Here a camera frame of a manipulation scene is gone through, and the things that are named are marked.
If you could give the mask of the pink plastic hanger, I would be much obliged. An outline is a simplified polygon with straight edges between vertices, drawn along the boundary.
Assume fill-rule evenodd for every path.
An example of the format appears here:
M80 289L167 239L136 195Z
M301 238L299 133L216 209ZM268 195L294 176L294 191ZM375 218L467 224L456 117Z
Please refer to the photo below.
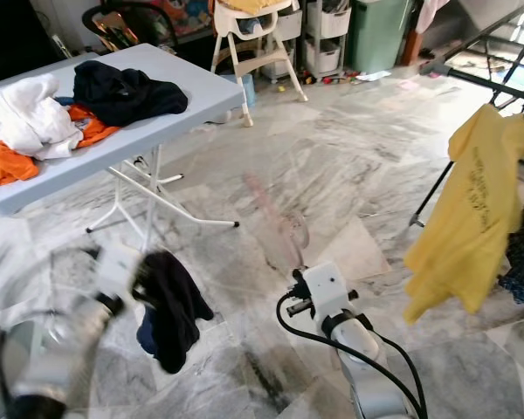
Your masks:
M279 210L270 193L253 173L242 175L243 183L252 193L252 203L261 213L259 242L263 244L267 263L279 271L306 269L305 250L310 243L307 221L302 213Z

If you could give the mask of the dark navy garment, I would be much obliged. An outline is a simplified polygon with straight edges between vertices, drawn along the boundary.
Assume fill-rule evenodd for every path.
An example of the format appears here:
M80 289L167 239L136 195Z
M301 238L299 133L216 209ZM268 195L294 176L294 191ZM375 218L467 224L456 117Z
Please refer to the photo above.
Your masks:
M74 103L107 127L182 114L189 107L189 96L178 84L151 79L139 69L118 69L95 60L74 67L72 92Z
M145 307L135 332L139 346L166 374L178 374L201 339L196 322L214 312L183 264L169 251L146 254L135 277L135 299Z

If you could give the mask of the yellow printed T-shirt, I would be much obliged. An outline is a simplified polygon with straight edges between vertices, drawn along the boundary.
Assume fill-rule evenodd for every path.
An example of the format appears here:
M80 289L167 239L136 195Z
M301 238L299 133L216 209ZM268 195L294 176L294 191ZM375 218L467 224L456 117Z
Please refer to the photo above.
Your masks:
M413 324L447 299L476 313L488 299L508 247L521 226L518 160L524 115L482 105L450 137L453 162L440 198L404 263L412 271L404 311Z

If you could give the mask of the grey folding table white legs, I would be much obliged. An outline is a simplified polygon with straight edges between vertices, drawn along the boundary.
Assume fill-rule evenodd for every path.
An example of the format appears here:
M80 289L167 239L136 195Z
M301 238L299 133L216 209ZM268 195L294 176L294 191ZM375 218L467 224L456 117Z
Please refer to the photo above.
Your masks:
M133 218L127 220L143 239L143 249L149 249L155 207L173 210L194 223L202 222L158 195L162 144L238 107L241 91L229 80L161 51L154 45L134 45L123 51L107 53L99 61L118 69L143 71L151 79L174 81L189 96L189 107L182 114L140 120L105 142L77 151L71 157L44 162L39 165L41 172L34 179L0 185L0 216L13 216L35 201L92 175L110 173L119 184L130 185L147 196L145 226L140 226Z

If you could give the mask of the white paper sheet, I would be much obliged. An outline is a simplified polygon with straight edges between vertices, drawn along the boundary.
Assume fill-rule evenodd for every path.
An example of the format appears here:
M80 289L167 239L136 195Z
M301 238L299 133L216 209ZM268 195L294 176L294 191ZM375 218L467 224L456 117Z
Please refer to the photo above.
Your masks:
M390 71L379 71L371 73L359 73L359 75L354 76L354 81L358 83L369 83L370 81L378 81L379 79L385 79L385 77L390 76Z

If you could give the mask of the white baby high chair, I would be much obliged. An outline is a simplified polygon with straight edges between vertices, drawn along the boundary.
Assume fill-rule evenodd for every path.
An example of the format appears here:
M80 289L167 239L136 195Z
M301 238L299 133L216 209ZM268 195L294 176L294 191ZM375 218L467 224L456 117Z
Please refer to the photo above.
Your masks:
M285 0L283 4L271 5L258 13L250 15L241 11L231 10L218 0L209 0L211 23L217 35L217 48L211 60L212 71L217 69L219 61L231 59L231 69L239 88L238 77L257 71L259 68L274 64L285 64L287 75L293 77L293 87L300 95L301 101L307 101L305 92L295 75L293 60L285 48L285 43L279 40L275 31L279 23L279 12L286 9L298 10L297 0ZM246 100L243 100L243 112L249 112Z

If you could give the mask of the grey drawer storage rack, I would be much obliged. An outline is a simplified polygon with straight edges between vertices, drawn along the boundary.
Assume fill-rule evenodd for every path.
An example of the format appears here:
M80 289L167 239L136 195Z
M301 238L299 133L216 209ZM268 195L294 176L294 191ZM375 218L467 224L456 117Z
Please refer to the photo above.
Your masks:
M300 0L303 60L316 79L341 75L351 17L351 0Z

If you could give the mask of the orange garment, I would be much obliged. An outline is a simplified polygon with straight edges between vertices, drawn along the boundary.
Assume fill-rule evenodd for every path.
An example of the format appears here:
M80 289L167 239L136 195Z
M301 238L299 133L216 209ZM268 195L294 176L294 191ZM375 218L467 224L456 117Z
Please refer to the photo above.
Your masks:
M69 113L71 123L82 134L82 139L69 151L89 148L104 141L107 137L120 131L121 127L111 127L99 120L95 114L78 104L64 107ZM38 159L16 152L0 142L0 185L17 181L27 181L38 176Z

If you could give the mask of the green laundry bin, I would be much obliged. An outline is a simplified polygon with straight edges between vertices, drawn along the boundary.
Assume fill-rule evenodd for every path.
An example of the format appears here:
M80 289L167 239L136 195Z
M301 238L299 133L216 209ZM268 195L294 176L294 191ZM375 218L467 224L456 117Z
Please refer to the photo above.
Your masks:
M394 66L414 0L351 0L346 65L374 73Z

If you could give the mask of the pink hanging garment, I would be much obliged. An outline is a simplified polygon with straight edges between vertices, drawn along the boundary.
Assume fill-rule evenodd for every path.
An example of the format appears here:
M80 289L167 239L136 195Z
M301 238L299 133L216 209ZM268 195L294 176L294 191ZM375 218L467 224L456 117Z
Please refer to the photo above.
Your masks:
M427 28L433 24L437 12L445 7L451 0L421 0L415 20L414 32L425 33Z

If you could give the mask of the black baby stroller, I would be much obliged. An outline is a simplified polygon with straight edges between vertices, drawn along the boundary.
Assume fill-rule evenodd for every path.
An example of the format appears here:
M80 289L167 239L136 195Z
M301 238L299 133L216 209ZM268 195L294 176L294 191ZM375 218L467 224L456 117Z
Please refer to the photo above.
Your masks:
M131 45L167 47L175 53L181 44L168 13L157 4L131 0L100 0L79 17L88 31L111 52Z

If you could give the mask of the white crumpled garment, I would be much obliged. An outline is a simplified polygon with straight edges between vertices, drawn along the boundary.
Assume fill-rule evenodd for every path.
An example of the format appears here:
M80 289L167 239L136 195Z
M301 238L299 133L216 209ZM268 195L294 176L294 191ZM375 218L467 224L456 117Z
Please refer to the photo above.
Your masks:
M83 133L54 99L58 88L50 73L0 87L0 142L38 160L71 156Z

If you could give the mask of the black flat television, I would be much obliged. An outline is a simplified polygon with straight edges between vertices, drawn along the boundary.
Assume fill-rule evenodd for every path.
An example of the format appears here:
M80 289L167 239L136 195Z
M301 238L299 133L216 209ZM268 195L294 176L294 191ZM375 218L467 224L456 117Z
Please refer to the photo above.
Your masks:
M30 0L0 0L0 52L50 53L49 39Z

